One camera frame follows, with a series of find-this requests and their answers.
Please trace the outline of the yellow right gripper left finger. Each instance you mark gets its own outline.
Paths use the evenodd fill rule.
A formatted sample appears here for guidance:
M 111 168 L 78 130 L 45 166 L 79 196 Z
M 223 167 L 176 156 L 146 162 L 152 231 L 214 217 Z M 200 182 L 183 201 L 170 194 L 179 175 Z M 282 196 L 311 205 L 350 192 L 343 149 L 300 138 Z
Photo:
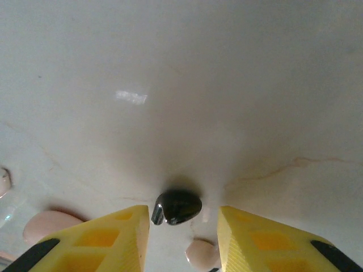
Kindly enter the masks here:
M 144 272 L 149 230 L 149 208 L 131 206 L 44 237 L 8 272 Z

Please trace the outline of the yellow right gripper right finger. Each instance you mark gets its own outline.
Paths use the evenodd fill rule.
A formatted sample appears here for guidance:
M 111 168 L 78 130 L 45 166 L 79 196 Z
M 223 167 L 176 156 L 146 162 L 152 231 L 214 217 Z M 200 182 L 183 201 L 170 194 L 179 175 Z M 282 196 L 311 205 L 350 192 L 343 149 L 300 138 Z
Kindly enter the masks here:
M 217 236 L 222 272 L 363 272 L 330 241 L 231 206 Z

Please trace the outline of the round pink charging case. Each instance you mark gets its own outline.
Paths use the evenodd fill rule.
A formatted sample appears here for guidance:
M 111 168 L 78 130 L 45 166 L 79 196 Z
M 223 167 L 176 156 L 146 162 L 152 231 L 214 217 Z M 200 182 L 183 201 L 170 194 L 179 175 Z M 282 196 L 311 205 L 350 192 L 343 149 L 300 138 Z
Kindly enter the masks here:
M 33 216 L 23 230 L 24 241 L 33 246 L 51 233 L 81 224 L 83 221 L 60 211 L 42 211 Z

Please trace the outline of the glossy black earbud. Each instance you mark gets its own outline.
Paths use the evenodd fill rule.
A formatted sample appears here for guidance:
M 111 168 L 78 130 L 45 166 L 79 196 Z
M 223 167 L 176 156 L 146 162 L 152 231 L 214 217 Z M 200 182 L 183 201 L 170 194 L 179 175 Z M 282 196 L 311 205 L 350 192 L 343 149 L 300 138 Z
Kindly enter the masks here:
M 156 226 L 163 222 L 177 226 L 197 216 L 201 209 L 202 201 L 196 193 L 184 189 L 167 190 L 156 199 L 151 222 Z

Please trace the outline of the tiny beige crumb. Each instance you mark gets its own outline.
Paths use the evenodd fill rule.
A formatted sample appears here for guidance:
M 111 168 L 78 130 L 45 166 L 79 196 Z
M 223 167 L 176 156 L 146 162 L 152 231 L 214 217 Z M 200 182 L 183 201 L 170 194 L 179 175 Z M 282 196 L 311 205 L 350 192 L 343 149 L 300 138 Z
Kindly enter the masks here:
M 221 269 L 218 247 L 206 240 L 193 240 L 185 250 L 185 257 L 197 272 L 217 272 Z

